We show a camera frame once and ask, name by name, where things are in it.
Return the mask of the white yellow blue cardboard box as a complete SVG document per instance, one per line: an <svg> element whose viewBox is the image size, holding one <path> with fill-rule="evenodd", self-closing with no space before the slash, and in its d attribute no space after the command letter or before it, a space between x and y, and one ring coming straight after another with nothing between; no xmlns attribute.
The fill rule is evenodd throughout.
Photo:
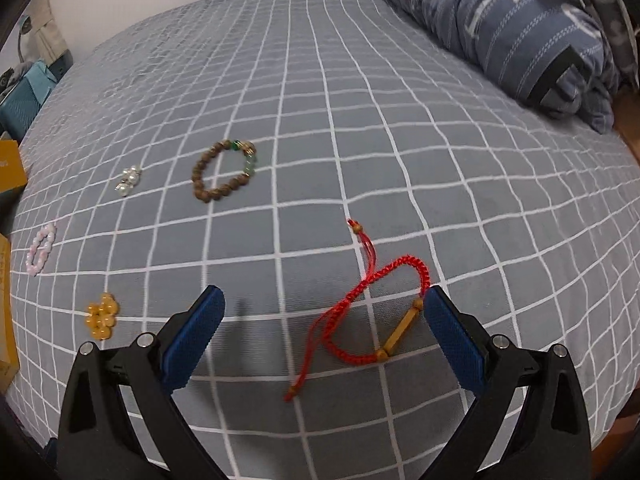
<svg viewBox="0 0 640 480"><path fill-rule="evenodd" d="M0 142L1 153L1 219L10 212L17 197L27 184L27 176L24 170L20 149L15 140L4 139ZM11 299L10 299L10 269L11 269L11 243L9 239L1 235L0 256L0 351L1 393L6 394L20 369L17 348L13 333Z"/></svg>

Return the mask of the blue patterned folded quilt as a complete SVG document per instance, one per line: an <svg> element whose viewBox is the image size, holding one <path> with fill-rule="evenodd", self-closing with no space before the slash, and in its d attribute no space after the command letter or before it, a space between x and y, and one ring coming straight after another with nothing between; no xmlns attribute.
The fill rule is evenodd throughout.
<svg viewBox="0 0 640 480"><path fill-rule="evenodd" d="M598 133L613 100L639 85L639 55L624 0L390 0L508 96Z"/></svg>

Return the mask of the white pearl earrings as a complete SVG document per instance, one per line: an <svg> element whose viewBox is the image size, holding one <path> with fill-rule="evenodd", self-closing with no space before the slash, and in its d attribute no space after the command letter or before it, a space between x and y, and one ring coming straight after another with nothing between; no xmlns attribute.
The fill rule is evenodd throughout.
<svg viewBox="0 0 640 480"><path fill-rule="evenodd" d="M140 182L141 175L142 169L139 166L126 168L115 186L117 194L122 197L128 196L132 189Z"/></svg>

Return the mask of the teal suitcase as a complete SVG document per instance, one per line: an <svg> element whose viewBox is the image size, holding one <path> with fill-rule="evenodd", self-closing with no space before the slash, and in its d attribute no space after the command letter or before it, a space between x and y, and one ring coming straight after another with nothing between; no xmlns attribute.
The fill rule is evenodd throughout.
<svg viewBox="0 0 640 480"><path fill-rule="evenodd" d="M25 62L15 73L18 78L1 93L1 127L21 143L58 81L43 60Z"/></svg>

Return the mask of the grey white grid bedsheet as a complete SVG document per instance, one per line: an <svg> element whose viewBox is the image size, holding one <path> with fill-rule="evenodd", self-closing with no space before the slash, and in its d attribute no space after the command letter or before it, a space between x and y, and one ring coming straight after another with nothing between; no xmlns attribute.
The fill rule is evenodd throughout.
<svg viewBox="0 0 640 480"><path fill-rule="evenodd" d="M77 62L21 145L11 229L26 430L58 429L88 305L111 345L203 288L226 315L175 400L235 479L415 479L472 402L423 320L386 363L306 333L366 268L410 254L522 347L570 350L591 437L639 379L639 167L615 133L520 107L384 0L203 0ZM122 172L142 169L122 197Z"/></svg>

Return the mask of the beige curtain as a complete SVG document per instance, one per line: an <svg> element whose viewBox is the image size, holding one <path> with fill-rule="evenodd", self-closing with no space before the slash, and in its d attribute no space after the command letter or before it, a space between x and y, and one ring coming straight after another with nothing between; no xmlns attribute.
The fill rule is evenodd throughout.
<svg viewBox="0 0 640 480"><path fill-rule="evenodd" d="M68 50L62 32L53 16L50 0L32 0L27 13L32 21L32 32L40 58L51 66Z"/></svg>

